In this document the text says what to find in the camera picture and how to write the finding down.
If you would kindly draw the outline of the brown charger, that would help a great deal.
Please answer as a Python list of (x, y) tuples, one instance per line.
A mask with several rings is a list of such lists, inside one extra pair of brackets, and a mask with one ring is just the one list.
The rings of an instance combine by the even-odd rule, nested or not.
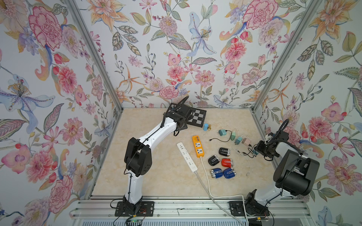
[(242, 144), (245, 145), (245, 146), (247, 146), (247, 147), (251, 147), (251, 146), (252, 146), (251, 140), (248, 139), (248, 138), (244, 138), (244, 139), (242, 140)]

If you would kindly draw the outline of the teal USB charger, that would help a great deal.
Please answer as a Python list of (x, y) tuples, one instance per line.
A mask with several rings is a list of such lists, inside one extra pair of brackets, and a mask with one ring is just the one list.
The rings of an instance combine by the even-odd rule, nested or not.
[(238, 137), (236, 140), (235, 140), (235, 144), (236, 145), (239, 145), (243, 140), (243, 137)]

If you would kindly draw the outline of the light green USB charger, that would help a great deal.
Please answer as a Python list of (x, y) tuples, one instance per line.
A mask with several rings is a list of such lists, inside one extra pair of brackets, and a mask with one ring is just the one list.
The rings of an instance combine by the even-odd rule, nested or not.
[(232, 132), (231, 136), (230, 136), (230, 140), (234, 141), (236, 138), (236, 132)]

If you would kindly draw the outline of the red electric shaver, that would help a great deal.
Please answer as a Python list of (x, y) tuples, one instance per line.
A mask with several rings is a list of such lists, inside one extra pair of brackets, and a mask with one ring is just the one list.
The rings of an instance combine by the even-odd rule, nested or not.
[(223, 158), (221, 160), (221, 165), (226, 168), (232, 168), (233, 167), (233, 160), (230, 158)]

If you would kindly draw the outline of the blue electric shaver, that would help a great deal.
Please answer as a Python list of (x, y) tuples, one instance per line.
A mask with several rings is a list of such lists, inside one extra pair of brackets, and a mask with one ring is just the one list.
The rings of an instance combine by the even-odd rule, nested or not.
[(236, 176), (236, 172), (233, 168), (227, 168), (223, 171), (223, 176), (226, 179), (231, 179)]
[(218, 179), (223, 177), (223, 171), (220, 168), (211, 169), (210, 174), (213, 179)]

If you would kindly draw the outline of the black electric shaver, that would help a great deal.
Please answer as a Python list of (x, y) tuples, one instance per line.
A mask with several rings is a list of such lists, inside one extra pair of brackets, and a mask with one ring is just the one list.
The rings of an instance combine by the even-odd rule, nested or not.
[(216, 166), (218, 163), (220, 163), (220, 158), (217, 155), (213, 155), (208, 158), (207, 162), (210, 166)]
[(221, 147), (221, 148), (219, 148), (218, 153), (222, 156), (226, 156), (226, 157), (230, 156), (230, 150), (228, 148)]

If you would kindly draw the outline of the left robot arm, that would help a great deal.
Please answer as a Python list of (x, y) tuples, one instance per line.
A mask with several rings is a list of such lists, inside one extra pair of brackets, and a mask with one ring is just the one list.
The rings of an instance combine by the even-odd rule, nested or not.
[(123, 196), (122, 207), (132, 216), (141, 209), (143, 175), (151, 169), (152, 151), (168, 135), (173, 134), (176, 137), (181, 130), (188, 128), (191, 107), (185, 104), (187, 100), (188, 97), (185, 97), (179, 103), (171, 104), (163, 113), (162, 121), (154, 129), (140, 138), (132, 137), (128, 141), (124, 157), (128, 191)]

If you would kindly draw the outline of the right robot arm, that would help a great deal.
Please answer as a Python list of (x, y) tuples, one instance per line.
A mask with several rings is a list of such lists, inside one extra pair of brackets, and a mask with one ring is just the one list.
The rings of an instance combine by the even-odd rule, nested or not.
[(281, 157), (270, 188), (255, 189), (246, 198), (246, 213), (265, 215), (270, 205), (282, 198), (306, 196), (312, 191), (320, 163), (307, 157), (302, 151), (288, 142), (288, 133), (269, 133), (265, 141), (256, 145), (256, 151), (271, 160)]

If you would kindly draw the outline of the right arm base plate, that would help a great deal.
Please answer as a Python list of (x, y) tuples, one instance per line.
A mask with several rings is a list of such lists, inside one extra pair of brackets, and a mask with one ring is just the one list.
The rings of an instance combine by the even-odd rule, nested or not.
[(245, 213), (247, 213), (248, 216), (270, 216), (268, 208), (256, 201), (246, 202), (246, 204), (244, 204), (243, 201), (230, 201), (229, 207), (231, 214), (235, 217), (244, 217)]

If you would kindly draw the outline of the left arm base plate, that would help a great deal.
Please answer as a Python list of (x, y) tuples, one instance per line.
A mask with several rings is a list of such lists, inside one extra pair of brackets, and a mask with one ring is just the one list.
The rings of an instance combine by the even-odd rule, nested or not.
[(154, 210), (155, 202), (140, 201), (132, 204), (126, 200), (117, 203), (115, 217), (152, 217)]

